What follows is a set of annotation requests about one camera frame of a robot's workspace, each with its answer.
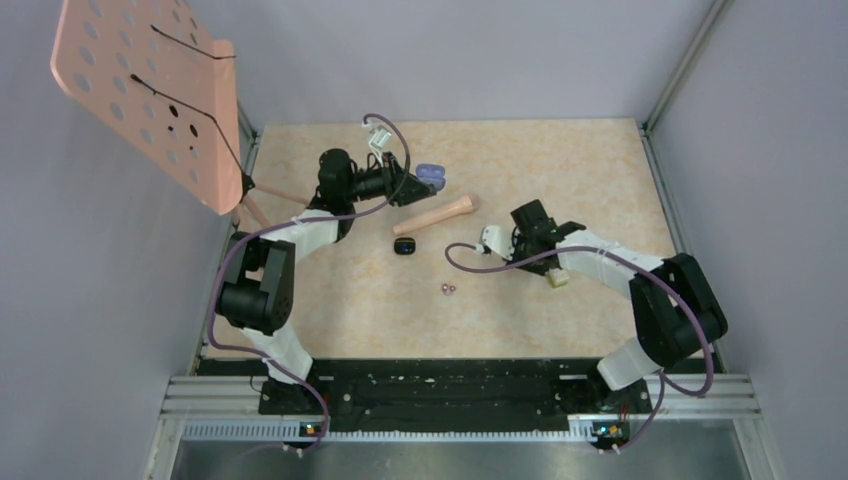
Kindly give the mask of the grey-blue oval case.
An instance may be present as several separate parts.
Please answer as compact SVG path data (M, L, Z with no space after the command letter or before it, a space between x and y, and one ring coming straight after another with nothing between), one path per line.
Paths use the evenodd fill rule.
M440 164L419 163L415 168L418 179L432 186L437 192L442 191L447 183L446 168Z

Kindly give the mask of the purple and green toy blocks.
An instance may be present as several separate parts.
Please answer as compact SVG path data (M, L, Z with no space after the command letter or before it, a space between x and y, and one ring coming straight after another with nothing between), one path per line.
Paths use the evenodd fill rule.
M546 272L546 279L553 289L557 289L568 284L570 274L565 269L553 268Z

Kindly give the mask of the black earbud charging case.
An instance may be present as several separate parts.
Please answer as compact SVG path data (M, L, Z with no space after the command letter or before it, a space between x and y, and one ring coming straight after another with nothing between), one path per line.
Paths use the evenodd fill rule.
M411 237L397 237L393 241L393 251L399 256L413 255L417 251L417 242Z

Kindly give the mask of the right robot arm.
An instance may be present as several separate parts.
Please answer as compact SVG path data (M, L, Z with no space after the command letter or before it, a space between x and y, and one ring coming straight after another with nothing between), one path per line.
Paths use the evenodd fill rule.
M622 294L631 303L636 335L606 355L586 385L589 404L612 412L627 388L706 349L728 331L727 319L706 276L691 255L661 258L605 240L584 225L557 223L533 200L511 213L507 263L545 275L579 273Z

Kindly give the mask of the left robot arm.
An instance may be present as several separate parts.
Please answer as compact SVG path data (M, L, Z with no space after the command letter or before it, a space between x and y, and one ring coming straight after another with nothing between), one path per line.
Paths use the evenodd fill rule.
M349 233L356 202L383 197L401 207L436 193L390 152L361 168L347 151L334 148L320 156L315 194L300 215L275 231L231 236L215 312L250 340L247 352L260 356L270 377L285 384L283 401L295 412L314 410L321 397L318 383L307 377L313 359L289 323L297 263Z

